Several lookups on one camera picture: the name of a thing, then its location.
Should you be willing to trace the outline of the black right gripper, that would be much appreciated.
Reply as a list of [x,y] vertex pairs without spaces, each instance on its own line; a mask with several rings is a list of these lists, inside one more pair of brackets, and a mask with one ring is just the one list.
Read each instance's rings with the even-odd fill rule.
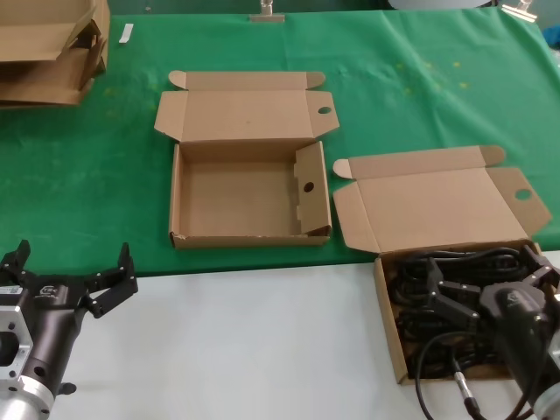
[[525,277],[521,282],[481,288],[446,281],[433,258],[426,263],[427,307],[460,329],[476,329],[481,317],[495,349],[533,405],[557,383],[557,365],[550,355],[554,322],[545,313],[545,284],[557,288],[559,269],[529,245],[520,250]]

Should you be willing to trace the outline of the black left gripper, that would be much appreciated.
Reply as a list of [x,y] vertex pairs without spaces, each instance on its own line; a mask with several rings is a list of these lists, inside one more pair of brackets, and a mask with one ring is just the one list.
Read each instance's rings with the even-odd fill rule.
[[[24,315],[32,348],[23,375],[57,392],[86,309],[95,319],[108,314],[138,292],[137,276],[127,242],[121,247],[116,267],[88,276],[85,288],[71,285],[70,276],[26,274],[30,254],[27,240],[6,253],[1,260],[0,281],[2,286],[24,287]],[[82,297],[86,309],[81,305]]]

